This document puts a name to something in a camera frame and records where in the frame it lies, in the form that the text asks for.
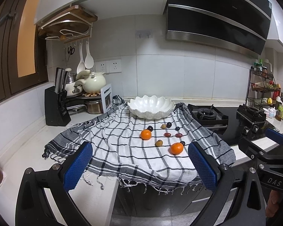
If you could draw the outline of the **person's right hand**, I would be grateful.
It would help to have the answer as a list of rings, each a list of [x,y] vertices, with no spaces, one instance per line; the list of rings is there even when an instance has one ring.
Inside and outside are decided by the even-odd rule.
[[[283,193],[271,190],[265,209],[266,217],[273,217],[279,209],[279,203],[283,199]]]

